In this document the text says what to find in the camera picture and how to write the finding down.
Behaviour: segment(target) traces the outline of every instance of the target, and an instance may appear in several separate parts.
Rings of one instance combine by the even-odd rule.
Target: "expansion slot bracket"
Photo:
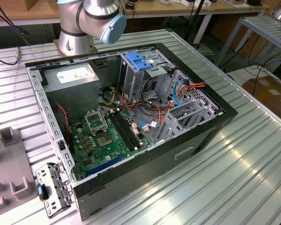
[[[63,181],[62,164],[45,164],[36,171],[38,194],[44,200],[48,218],[71,207],[73,191],[68,180]]]

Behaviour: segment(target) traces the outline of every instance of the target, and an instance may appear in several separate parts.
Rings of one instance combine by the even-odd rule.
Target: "cardboard box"
[[[255,78],[245,82],[242,87],[252,94]],[[254,97],[281,118],[281,84],[271,76],[258,78]]]
[[[0,0],[1,8],[11,8],[21,11],[28,11],[37,0]]]

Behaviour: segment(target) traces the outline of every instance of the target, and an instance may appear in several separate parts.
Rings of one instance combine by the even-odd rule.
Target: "red cable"
[[[59,105],[59,104],[56,104],[61,110],[62,110],[62,112],[64,113],[64,116],[65,116],[65,118],[66,118],[66,124],[67,124],[67,144],[69,144],[69,141],[70,141],[70,129],[69,129],[69,121],[67,120],[67,113],[66,113],[66,111],[64,110],[64,108],[61,106],[61,105]]]

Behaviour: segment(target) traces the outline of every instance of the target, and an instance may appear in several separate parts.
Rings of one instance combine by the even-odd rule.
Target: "metal shelf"
[[[230,48],[232,41],[238,34],[242,26],[246,26],[250,30],[264,37],[268,41],[272,42],[277,47],[281,48],[281,22],[272,18],[271,16],[254,16],[241,18],[234,30],[232,31],[230,37],[228,38],[226,44],[224,45],[219,57],[217,58],[216,65],[218,66],[226,54],[227,50]]]
[[[126,34],[98,50],[164,43],[237,111],[237,117],[198,155],[101,210],[83,224],[279,224],[281,120],[238,87],[175,33]],[[16,48],[0,50],[13,61]],[[60,57],[54,44],[23,49],[24,62]],[[0,128],[19,128],[32,171],[57,162],[24,65],[0,64]],[[35,198],[5,214],[0,224],[82,224],[76,205],[53,219]]]

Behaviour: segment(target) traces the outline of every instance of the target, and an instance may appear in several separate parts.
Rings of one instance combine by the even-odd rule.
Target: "ram slot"
[[[116,114],[116,118],[118,119],[118,121],[122,125],[123,129],[126,131],[130,141],[135,146],[137,146],[139,148],[141,145],[140,145],[138,139],[135,137],[134,133],[131,131],[131,129],[129,128],[129,126],[127,125],[126,121],[123,119],[123,117],[121,117],[121,115],[119,113],[117,113]]]
[[[139,142],[135,138],[134,134],[132,134],[132,131],[130,130],[130,128],[124,121],[124,119],[123,119],[123,121],[121,121],[121,119],[119,119],[119,117],[118,117],[118,114],[113,114],[110,116],[110,120],[112,121],[113,125],[116,127],[118,133],[121,135],[122,139],[124,140],[125,144],[127,145],[127,147],[129,148],[130,151],[135,150],[135,147],[140,147]],[[129,131],[134,136],[137,143],[135,143],[135,141],[133,141],[133,139],[130,136]]]

